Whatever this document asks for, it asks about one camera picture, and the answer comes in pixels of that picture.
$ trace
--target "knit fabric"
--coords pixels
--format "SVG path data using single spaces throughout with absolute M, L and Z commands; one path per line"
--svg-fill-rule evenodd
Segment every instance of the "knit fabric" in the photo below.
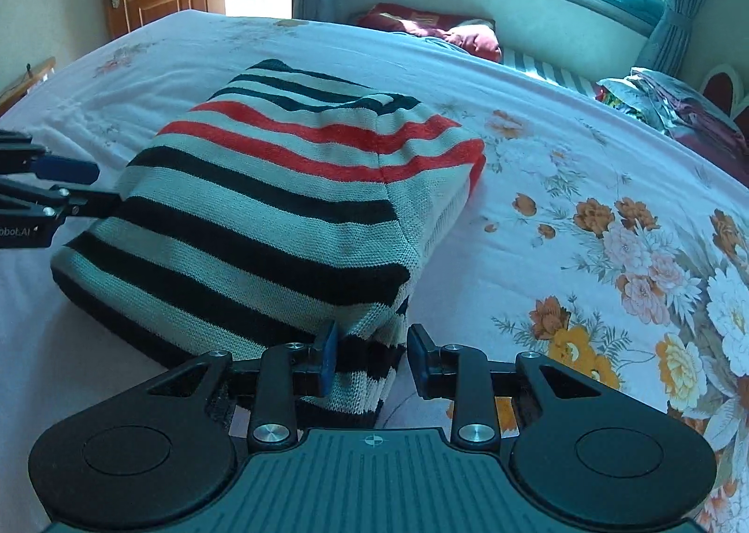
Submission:
M 371 427 L 415 282 L 482 171 L 483 142 L 413 97 L 265 60 L 164 127 L 123 204 L 53 257 L 71 301 L 173 367 L 312 342 L 336 320 L 330 395 L 302 427 Z

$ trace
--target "triangular cutout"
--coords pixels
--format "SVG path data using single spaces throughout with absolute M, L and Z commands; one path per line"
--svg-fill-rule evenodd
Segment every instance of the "triangular cutout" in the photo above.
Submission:
M 558 368 L 542 366 L 541 372 L 544 375 L 546 382 L 549 384 L 549 387 L 551 387 L 551 390 L 554 392 L 554 395 L 562 400 L 571 400 L 573 398 L 595 398 L 601 395 L 592 387 L 589 387 L 585 383 L 581 383 L 571 376 L 567 376 Z
M 207 364 L 197 364 L 182 372 L 181 375 L 170 378 L 161 385 L 151 387 L 148 393 L 152 396 L 189 398 L 195 393 L 207 370 Z

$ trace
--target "white flower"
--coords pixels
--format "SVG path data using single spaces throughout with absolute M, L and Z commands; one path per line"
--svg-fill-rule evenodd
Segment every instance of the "white flower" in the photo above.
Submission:
M 673 256 L 665 252 L 651 252 L 648 275 L 655 284 L 669 294 L 686 283 L 684 270 L 677 265 Z
M 497 147 L 497 153 L 508 168 L 512 167 L 544 178 L 551 178 L 559 171 L 552 160 L 552 150 L 539 138 L 507 140 L 501 147 Z
M 649 277 L 627 273 L 619 276 L 617 287 L 622 292 L 624 311 L 638 316 L 643 324 L 665 326 L 671 322 L 664 294 Z
M 625 229 L 614 220 L 604 232 L 604 252 L 614 265 L 624 267 L 628 273 L 647 275 L 651 264 L 650 252 L 638 234 Z
M 655 353 L 671 406 L 681 412 L 696 408 L 699 397 L 707 392 L 707 375 L 697 345 L 690 342 L 684 346 L 678 335 L 666 333 Z
M 744 285 L 739 271 L 729 265 L 724 273 L 716 269 L 707 293 L 710 302 L 707 313 L 715 329 L 723 337 L 723 352 L 728 357 L 731 372 L 736 376 L 749 374 L 749 288 Z

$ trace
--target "curtain tieback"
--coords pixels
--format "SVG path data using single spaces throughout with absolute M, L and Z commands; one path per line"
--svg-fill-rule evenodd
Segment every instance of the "curtain tieback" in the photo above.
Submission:
M 663 19 L 665 19 L 670 25 L 675 25 L 677 28 L 683 30 L 691 30 L 692 22 L 694 21 L 694 19 L 689 15 L 684 15 L 679 11 L 669 9 L 668 7 L 666 7 L 666 10 L 664 11 Z

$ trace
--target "red pillow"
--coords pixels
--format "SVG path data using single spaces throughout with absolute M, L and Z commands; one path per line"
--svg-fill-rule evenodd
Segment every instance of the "red pillow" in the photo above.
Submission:
M 400 4 L 380 3 L 359 18 L 357 25 L 384 32 L 407 32 L 418 37 L 433 36 L 478 58 L 497 62 L 502 58 L 493 23 L 484 19 L 430 14 Z

